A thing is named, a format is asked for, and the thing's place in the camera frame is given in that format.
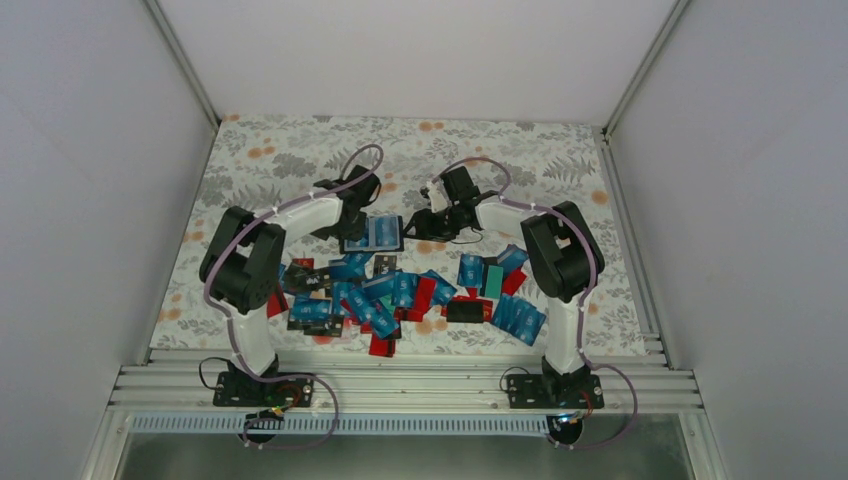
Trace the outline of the black leather card holder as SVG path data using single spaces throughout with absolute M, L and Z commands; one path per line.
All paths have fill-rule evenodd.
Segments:
M 393 253 L 405 250 L 401 215 L 367 217 L 363 237 L 345 240 L 340 252 L 349 253 Z

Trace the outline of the blue VIP diamond card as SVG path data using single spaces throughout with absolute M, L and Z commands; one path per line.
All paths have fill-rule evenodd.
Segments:
M 368 220 L 369 247 L 389 251 L 401 246 L 401 230 L 398 216 L 371 217 Z

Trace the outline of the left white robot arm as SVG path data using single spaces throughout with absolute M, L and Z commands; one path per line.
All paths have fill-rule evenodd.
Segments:
M 255 405 L 270 402 L 279 381 L 278 356 L 265 316 L 277 290 L 278 267 L 288 240 L 316 231 L 340 229 L 360 214 L 372 195 L 365 191 L 378 180 L 374 167 L 361 167 L 341 181 L 319 183 L 307 194 L 263 213 L 228 208 L 202 260 L 199 277 L 205 303 L 225 319 L 230 363 L 241 373 L 239 392 Z

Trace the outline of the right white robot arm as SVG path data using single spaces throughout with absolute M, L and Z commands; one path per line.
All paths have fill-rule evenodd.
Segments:
M 533 279 L 548 300 L 550 338 L 541 373 L 532 376 L 531 388 L 520 388 L 513 403 L 583 405 L 579 394 L 594 394 L 598 379 L 583 346 L 585 308 L 605 260 L 581 211 L 570 201 L 547 207 L 509 199 L 503 189 L 483 192 L 458 165 L 438 179 L 440 187 L 423 188 L 429 205 L 412 215 L 405 237 L 447 242 L 473 228 L 522 239 Z

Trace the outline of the blue card beside teal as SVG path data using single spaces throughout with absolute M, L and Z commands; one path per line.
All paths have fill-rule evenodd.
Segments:
M 457 283 L 462 287 L 481 288 L 483 286 L 484 265 L 482 256 L 463 253 L 460 256 Z

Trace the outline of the blue card near teal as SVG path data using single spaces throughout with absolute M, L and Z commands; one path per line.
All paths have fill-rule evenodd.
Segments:
M 516 244 L 509 244 L 496 256 L 497 265 L 503 269 L 505 274 L 520 270 L 527 259 L 528 253 Z

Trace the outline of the black VIP card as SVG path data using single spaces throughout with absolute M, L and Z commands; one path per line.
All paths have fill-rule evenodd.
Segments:
M 292 264 L 283 273 L 283 290 L 299 295 L 332 288 L 333 279 L 326 268 Z

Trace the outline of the black card on red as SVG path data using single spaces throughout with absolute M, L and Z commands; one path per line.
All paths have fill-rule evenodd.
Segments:
M 446 306 L 446 319 L 451 323 L 483 323 L 485 306 L 481 302 L 451 301 Z

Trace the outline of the blue VIP card lower left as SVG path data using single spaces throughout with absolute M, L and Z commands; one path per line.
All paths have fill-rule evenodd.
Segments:
M 290 308 L 290 318 L 302 323 L 327 320 L 332 312 L 332 301 L 311 297 L 297 297 Z

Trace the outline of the blue VIP card stack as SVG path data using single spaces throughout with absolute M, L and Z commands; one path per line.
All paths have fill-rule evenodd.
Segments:
M 522 298 L 502 294 L 494 310 L 491 324 L 527 346 L 533 346 L 547 315 Z

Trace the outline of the red card bottom centre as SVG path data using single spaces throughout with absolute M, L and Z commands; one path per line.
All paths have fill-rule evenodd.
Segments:
M 377 335 L 372 335 L 368 354 L 375 357 L 392 358 L 396 353 L 396 347 L 396 339 L 382 339 Z

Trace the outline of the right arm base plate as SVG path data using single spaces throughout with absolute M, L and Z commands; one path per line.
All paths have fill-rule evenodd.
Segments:
M 591 373 L 510 374 L 506 379 L 511 409 L 587 410 L 605 407 L 600 377 Z

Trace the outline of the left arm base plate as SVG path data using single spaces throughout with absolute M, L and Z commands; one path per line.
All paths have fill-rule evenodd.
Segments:
M 216 407 L 298 407 L 311 405 L 314 381 L 306 378 L 257 382 L 241 371 L 218 375 L 212 403 Z

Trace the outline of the aluminium rail frame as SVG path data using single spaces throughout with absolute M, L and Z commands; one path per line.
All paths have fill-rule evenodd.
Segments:
M 641 413 L 690 413 L 703 409 L 691 371 L 672 370 L 659 347 L 649 340 L 648 354 L 600 357 L 624 372 L 603 370 L 599 376 L 604 414 L 624 414 L 639 404 Z M 223 369 L 221 351 L 151 351 L 143 365 L 120 369 L 108 405 L 121 410 L 210 410 L 212 393 L 198 374 Z M 344 413 L 504 414 L 508 400 L 499 379 L 510 366 L 536 370 L 532 355 L 447 355 L 398 353 L 380 358 L 360 352 L 282 351 L 284 371 L 311 372 L 326 381 Z

